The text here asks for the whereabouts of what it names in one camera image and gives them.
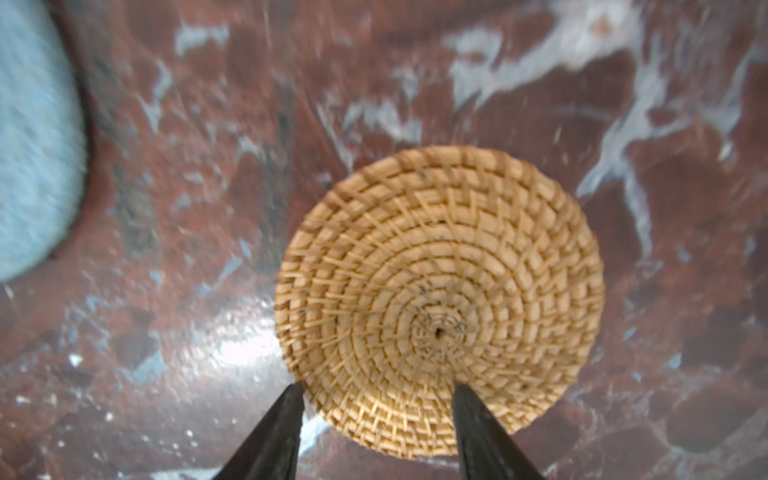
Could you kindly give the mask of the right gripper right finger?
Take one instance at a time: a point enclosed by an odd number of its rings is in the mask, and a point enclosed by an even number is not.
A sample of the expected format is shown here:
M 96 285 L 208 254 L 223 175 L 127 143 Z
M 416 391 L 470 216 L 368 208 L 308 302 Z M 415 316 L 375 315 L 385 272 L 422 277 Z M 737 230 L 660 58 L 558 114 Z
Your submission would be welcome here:
M 544 480 L 469 385 L 456 384 L 452 412 L 464 480 Z

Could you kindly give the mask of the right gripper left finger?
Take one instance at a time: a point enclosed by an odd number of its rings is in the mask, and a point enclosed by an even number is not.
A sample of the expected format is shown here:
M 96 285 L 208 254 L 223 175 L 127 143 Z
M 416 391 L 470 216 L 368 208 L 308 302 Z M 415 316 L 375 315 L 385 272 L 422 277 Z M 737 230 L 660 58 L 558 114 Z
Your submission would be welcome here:
M 213 479 L 295 479 L 304 412 L 303 394 L 299 382 L 289 385 Z

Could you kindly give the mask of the rattan wicker coaster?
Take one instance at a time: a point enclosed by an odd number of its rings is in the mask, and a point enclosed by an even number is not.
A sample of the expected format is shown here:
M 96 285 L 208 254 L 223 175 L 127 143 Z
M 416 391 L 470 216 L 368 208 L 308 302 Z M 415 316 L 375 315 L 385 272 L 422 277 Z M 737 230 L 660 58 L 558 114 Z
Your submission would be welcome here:
M 604 262 L 578 202 L 533 164 L 470 146 L 404 150 L 307 213 L 278 275 L 276 335 L 312 408 L 401 459 L 457 451 L 470 386 L 507 433 L 586 365 Z

